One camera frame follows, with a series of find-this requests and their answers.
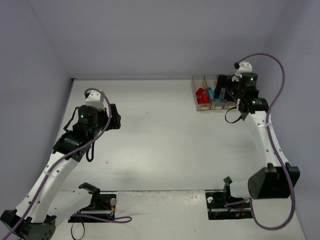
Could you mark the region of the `purple lego brick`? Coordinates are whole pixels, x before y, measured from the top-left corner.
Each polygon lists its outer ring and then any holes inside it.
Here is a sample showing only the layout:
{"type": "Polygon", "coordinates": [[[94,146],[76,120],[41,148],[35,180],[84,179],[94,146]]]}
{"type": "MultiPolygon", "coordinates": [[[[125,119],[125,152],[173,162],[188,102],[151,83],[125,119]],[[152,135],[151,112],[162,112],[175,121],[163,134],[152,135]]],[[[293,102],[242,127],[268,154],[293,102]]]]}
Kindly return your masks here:
{"type": "Polygon", "coordinates": [[[225,88],[221,88],[220,94],[219,94],[219,99],[221,101],[225,99],[225,92],[226,92],[225,88]]]}

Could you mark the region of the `teal green monster lego stack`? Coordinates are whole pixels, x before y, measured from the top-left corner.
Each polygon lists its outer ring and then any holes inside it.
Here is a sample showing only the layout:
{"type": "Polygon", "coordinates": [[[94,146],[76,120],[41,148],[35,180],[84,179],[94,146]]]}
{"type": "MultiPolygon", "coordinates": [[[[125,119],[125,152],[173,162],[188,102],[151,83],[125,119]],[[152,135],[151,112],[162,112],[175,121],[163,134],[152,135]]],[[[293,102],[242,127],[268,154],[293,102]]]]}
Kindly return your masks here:
{"type": "Polygon", "coordinates": [[[208,91],[208,95],[209,95],[210,101],[213,102],[213,101],[215,100],[215,93],[214,93],[214,91],[212,90],[211,87],[208,87],[208,88],[207,88],[207,91],[208,91]]]}

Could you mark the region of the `multicolour lego block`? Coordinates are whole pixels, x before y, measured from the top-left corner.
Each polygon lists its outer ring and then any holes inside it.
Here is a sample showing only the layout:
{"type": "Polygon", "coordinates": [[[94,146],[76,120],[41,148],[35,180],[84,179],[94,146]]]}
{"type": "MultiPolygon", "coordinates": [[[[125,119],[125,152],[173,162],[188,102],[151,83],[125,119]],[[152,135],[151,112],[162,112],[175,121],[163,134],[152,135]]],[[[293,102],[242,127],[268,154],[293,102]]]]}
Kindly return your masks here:
{"type": "Polygon", "coordinates": [[[205,89],[200,87],[196,92],[195,92],[196,100],[198,104],[207,104],[209,103],[209,99],[207,94],[205,93],[205,89]]]}

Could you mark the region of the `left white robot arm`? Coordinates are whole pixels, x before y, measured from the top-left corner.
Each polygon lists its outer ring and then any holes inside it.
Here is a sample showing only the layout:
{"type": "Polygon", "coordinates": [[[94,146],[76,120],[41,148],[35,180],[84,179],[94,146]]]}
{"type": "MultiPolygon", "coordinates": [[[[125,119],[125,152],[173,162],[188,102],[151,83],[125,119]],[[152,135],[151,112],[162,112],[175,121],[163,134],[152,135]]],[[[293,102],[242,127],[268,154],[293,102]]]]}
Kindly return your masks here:
{"type": "Polygon", "coordinates": [[[92,162],[95,143],[108,130],[121,127],[121,116],[111,103],[82,105],[73,111],[77,122],[64,133],[53,147],[49,161],[40,177],[13,210],[5,210],[0,221],[9,232],[4,237],[16,235],[23,240],[49,240],[58,225],[80,209],[94,208],[100,200],[100,189],[90,183],[83,183],[75,191],[75,199],[66,200],[60,207],[51,204],[67,176],[82,159],[92,162]]]}

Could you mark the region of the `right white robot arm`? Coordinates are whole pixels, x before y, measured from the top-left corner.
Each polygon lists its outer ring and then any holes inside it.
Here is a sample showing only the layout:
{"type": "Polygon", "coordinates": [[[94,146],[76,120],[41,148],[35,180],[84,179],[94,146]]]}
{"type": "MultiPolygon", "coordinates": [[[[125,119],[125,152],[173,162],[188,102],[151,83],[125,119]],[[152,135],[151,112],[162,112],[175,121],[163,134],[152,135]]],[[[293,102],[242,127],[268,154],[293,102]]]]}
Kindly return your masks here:
{"type": "Polygon", "coordinates": [[[295,185],[300,170],[292,166],[281,150],[272,127],[270,109],[266,99],[259,97],[256,88],[258,75],[243,72],[238,78],[219,74],[215,91],[225,91],[225,100],[236,100],[240,120],[244,121],[252,135],[261,169],[247,180],[233,182],[224,179],[223,196],[229,199],[286,199],[291,195],[288,180],[295,185]]]}

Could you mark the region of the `clear bin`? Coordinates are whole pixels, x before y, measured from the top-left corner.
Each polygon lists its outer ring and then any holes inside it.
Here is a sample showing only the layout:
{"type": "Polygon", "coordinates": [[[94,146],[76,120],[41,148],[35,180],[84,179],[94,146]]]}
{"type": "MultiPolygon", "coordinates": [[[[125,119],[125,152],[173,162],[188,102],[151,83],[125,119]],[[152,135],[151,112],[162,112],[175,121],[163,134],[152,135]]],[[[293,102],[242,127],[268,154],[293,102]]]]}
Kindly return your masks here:
{"type": "Polygon", "coordinates": [[[215,89],[217,87],[218,77],[216,75],[205,75],[205,82],[207,85],[207,92],[211,101],[211,110],[222,110],[224,102],[220,100],[220,97],[215,97],[215,89]]]}
{"type": "Polygon", "coordinates": [[[225,95],[224,95],[224,100],[220,100],[221,102],[224,102],[224,107],[223,109],[231,109],[233,107],[237,107],[237,103],[233,100],[232,97],[227,93],[225,89],[225,95]]]}
{"type": "Polygon", "coordinates": [[[208,111],[212,102],[208,94],[208,86],[204,75],[193,75],[191,88],[197,111],[208,111]]]}

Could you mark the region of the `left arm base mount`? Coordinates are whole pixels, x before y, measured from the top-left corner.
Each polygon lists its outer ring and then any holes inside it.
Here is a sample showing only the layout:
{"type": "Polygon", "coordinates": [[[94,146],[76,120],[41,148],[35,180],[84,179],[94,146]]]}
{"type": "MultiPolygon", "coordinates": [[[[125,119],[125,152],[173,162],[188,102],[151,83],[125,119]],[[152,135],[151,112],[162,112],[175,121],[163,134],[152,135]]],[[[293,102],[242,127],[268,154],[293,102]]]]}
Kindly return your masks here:
{"type": "MultiPolygon", "coordinates": [[[[102,192],[100,194],[100,200],[98,200],[95,206],[88,206],[82,208],[76,214],[81,215],[90,215],[104,220],[113,220],[115,218],[115,206],[112,206],[112,203],[116,204],[117,194],[115,192],[102,192]]],[[[92,219],[88,217],[79,217],[71,216],[68,223],[103,223],[103,221],[92,219]]]]}

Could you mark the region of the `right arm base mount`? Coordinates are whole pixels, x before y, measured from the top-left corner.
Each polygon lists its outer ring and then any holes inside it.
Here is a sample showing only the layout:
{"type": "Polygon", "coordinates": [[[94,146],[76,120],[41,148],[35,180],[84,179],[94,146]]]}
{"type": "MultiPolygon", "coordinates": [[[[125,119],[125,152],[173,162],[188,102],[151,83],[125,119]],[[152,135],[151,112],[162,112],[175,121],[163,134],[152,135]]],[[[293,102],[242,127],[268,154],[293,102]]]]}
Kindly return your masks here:
{"type": "Polygon", "coordinates": [[[226,190],[205,191],[209,220],[252,219],[250,203],[243,198],[232,197],[226,190]]]}

